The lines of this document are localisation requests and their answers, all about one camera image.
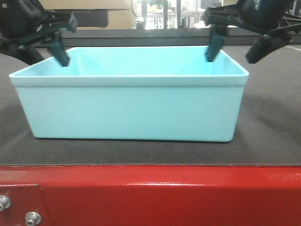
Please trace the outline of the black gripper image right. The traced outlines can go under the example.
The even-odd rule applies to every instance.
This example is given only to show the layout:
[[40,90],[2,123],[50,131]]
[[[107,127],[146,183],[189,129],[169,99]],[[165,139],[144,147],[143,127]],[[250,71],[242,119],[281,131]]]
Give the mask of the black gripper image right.
[[301,17],[287,13],[291,0],[239,0],[236,4],[207,8],[203,14],[210,26],[206,60],[213,62],[228,37],[227,25],[260,36],[246,53],[249,64],[256,64],[272,52],[292,42],[291,31],[301,32]]

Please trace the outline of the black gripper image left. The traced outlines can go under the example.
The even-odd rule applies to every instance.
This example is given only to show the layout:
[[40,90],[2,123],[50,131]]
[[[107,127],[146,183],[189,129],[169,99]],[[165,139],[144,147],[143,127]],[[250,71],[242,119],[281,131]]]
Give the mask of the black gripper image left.
[[70,58],[65,51],[60,31],[76,32],[77,27],[78,21],[73,13],[47,11],[38,0],[2,0],[0,53],[27,65],[36,64],[43,61],[44,57],[34,46],[19,46],[12,42],[27,43],[49,35],[46,39],[49,53],[62,67],[67,67]]

